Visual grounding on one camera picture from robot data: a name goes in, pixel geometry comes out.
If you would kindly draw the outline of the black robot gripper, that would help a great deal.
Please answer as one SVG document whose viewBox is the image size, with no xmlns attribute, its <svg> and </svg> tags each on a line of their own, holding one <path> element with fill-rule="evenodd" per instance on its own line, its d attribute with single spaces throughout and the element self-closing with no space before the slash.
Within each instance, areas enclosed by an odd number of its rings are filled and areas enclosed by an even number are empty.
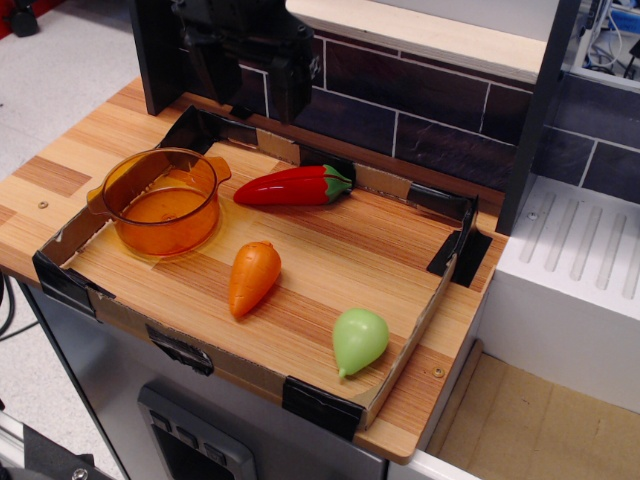
<svg viewBox="0 0 640 480">
<path fill-rule="evenodd" d="M 291 124 L 311 102 L 319 70 L 313 30 L 284 1 L 174 1 L 184 43 L 211 99 L 228 103 L 242 86 L 240 61 L 268 71 L 280 122 Z"/>
</svg>

